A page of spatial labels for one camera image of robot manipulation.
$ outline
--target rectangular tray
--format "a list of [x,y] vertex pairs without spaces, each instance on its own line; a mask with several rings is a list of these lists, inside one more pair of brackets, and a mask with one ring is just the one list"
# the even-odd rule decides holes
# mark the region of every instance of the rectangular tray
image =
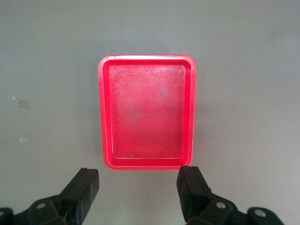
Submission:
[[192,161],[195,62],[186,55],[110,55],[98,66],[103,158],[117,170]]

